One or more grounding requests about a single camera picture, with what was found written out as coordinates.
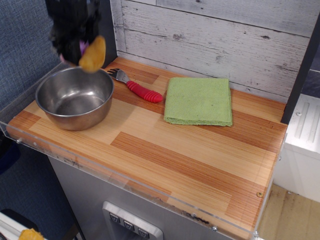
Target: fork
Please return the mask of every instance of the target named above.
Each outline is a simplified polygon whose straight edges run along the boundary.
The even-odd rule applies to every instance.
[[[138,83],[131,81],[128,75],[119,68],[114,68],[106,71],[112,78],[123,82],[127,85],[127,87],[137,94],[139,97],[151,103],[159,103],[163,100],[163,97],[160,93],[149,90]]]

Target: stainless steel bowl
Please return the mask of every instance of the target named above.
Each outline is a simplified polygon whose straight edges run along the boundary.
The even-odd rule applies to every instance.
[[[80,67],[70,67],[44,79],[35,100],[54,124],[80,131],[107,116],[113,91],[114,82],[104,70],[86,73]]]

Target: wooden floor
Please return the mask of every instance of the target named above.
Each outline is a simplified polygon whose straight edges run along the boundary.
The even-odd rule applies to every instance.
[[[319,240],[320,202],[272,185],[258,233],[264,240]]]

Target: bowl rim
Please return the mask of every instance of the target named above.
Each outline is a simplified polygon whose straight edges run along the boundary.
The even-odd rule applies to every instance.
[[[62,70],[59,70],[59,71],[56,71],[54,73],[52,73],[51,75],[47,76],[40,84],[39,86],[36,88],[36,91],[35,91],[35,101],[36,101],[36,104],[39,106],[39,108],[41,108],[45,113],[48,113],[52,116],[55,116],[55,117],[60,117],[60,118],[72,118],[72,117],[79,117],[79,116],[83,116],[83,115],[87,115],[87,114],[90,114],[92,113],[93,111],[96,111],[97,109],[99,108],[102,108],[103,105],[105,105],[111,98],[112,98],[112,95],[114,93],[114,89],[115,89],[115,84],[114,84],[114,81],[112,79],[112,77],[102,68],[100,68],[97,72],[101,72],[103,74],[105,74],[109,79],[110,79],[110,82],[111,82],[111,85],[112,85],[112,89],[111,89],[111,93],[109,95],[109,97],[99,106],[97,106],[96,108],[90,110],[90,111],[87,111],[87,112],[84,112],[84,113],[81,113],[81,114],[74,114],[74,115],[60,115],[60,114],[56,114],[56,113],[53,113],[51,111],[48,111],[47,109],[45,109],[39,102],[39,99],[38,99],[38,95],[39,95],[39,91],[41,89],[41,87],[45,84],[46,81],[49,80],[49,78],[57,75],[57,74],[60,74],[62,72],[65,72],[65,71],[71,71],[71,70],[74,70],[74,69],[82,69],[81,66],[71,66],[71,67],[67,67],[67,68],[64,68]]]

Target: blue fabric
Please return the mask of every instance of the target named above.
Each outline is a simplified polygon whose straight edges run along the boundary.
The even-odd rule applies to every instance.
[[[52,24],[45,0],[0,0],[0,111],[60,62],[48,39]],[[49,240],[62,239],[74,221],[49,159],[19,149],[0,175],[0,210],[23,215]]]
[[[310,69],[320,71],[320,45],[315,53]]]
[[[45,0],[0,1],[0,110],[59,63]]]
[[[7,171],[20,156],[18,145],[12,142],[10,148],[0,157],[0,175]]]
[[[23,145],[19,149],[20,159],[0,175],[0,210],[14,210],[46,239],[61,240],[74,222],[49,159]]]
[[[320,72],[309,70],[301,93],[320,99]]]

